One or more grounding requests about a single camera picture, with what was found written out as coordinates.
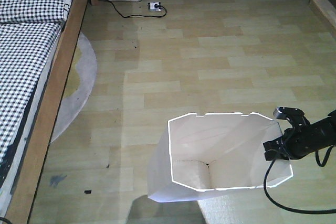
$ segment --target black cable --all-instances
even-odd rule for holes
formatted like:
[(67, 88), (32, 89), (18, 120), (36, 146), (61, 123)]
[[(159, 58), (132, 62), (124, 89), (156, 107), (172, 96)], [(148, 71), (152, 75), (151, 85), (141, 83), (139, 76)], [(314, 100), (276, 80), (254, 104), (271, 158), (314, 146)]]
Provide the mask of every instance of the black cable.
[(327, 152), (325, 153), (326, 155), (324, 156), (324, 159), (321, 163), (320, 161), (320, 157), (319, 157), (319, 151), (315, 151), (315, 159), (316, 159), (316, 163), (318, 164), (318, 166), (320, 167), (325, 167), (326, 164), (327, 164), (327, 161), (329, 159), (329, 156), (330, 156), (330, 153), (331, 153), (331, 150), (334, 148), (335, 146), (332, 145), (330, 146), (328, 149), (327, 149)]
[(5, 222), (7, 224), (12, 224), (8, 219), (6, 219), (4, 217), (0, 217), (0, 221)]
[[(291, 133), (289, 134), (289, 136), (283, 141), (281, 147), (279, 148), (279, 151), (282, 152), (283, 151), (283, 148), (286, 144), (286, 142), (293, 136), (295, 132), (295, 128), (293, 127)], [(284, 206), (278, 202), (276, 202), (269, 194), (268, 194), (268, 191), (267, 191), (267, 186), (266, 186), (266, 182), (267, 182), (267, 177), (268, 177), (268, 174), (269, 172), (271, 171), (274, 163), (275, 163), (276, 159), (274, 159), (271, 164), (269, 165), (267, 171), (266, 171), (266, 174), (264, 176), (264, 183), (263, 183), (263, 186), (264, 186), (264, 193), (266, 195), (266, 197), (274, 204), (276, 205), (277, 207), (280, 207), (286, 211), (290, 211), (290, 212), (296, 212), (296, 213), (299, 213), (299, 214), (308, 214), (308, 215), (325, 215), (325, 214), (336, 214), (336, 209), (327, 209), (327, 210), (304, 210), (304, 209), (296, 209), (296, 208), (291, 208), (291, 207), (287, 207), (287, 206)]]
[(164, 16), (167, 15), (167, 9), (162, 6), (162, 5), (155, 5), (155, 8), (160, 8), (160, 9), (163, 9), (165, 11), (165, 13), (163, 15), (160, 15), (160, 16), (154, 16), (154, 15), (141, 15), (141, 14), (132, 14), (132, 15), (129, 15), (129, 16), (124, 16), (122, 15), (122, 13), (120, 11), (118, 11), (118, 9), (116, 8), (116, 6), (114, 5), (114, 2), (113, 1), (109, 1), (109, 0), (101, 0), (101, 1), (104, 1), (104, 2), (108, 2), (108, 3), (111, 3), (113, 8), (115, 9), (115, 11), (123, 18), (148, 18), (148, 17), (151, 17), (151, 18), (163, 18)]

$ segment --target wooden floor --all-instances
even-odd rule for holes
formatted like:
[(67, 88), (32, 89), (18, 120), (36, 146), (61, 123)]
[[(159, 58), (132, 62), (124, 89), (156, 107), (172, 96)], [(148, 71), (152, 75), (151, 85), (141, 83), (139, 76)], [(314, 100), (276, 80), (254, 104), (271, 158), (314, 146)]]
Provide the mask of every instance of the wooden floor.
[[(336, 109), (336, 42), (308, 0), (116, 6), (124, 15), (158, 14), (147, 11), (149, 1), (161, 1), (168, 15), (123, 19), (109, 3), (88, 6), (82, 31), (97, 55), (96, 85), (50, 146), (30, 223), (334, 224), (336, 215), (281, 210), (262, 189), (199, 204), (147, 199), (146, 166), (169, 119), (236, 111), (272, 117), (275, 107), (290, 106), (315, 122)], [(270, 193), (290, 207), (336, 208), (335, 162), (336, 152), (325, 168), (313, 155), (293, 161), (294, 178)], [(66, 177), (50, 186), (57, 175)]]

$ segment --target gray round rug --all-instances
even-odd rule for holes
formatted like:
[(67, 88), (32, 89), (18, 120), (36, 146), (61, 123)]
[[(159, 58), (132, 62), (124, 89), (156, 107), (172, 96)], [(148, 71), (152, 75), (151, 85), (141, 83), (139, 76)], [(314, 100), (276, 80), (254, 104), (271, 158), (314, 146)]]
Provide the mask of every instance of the gray round rug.
[(88, 100), (96, 80), (96, 55), (83, 33), (79, 34), (73, 58), (51, 142), (56, 140), (76, 118)]

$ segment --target paper bag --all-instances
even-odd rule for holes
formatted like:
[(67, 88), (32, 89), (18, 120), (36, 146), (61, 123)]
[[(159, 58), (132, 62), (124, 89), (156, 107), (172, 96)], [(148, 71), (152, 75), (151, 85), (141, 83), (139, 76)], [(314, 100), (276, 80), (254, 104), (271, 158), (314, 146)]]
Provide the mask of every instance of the paper bag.
[[(190, 113), (171, 119), (148, 165), (148, 197), (201, 200), (262, 188), (270, 164), (262, 144), (280, 136), (278, 122), (258, 113)], [(276, 161), (267, 186), (292, 176), (289, 161)]]

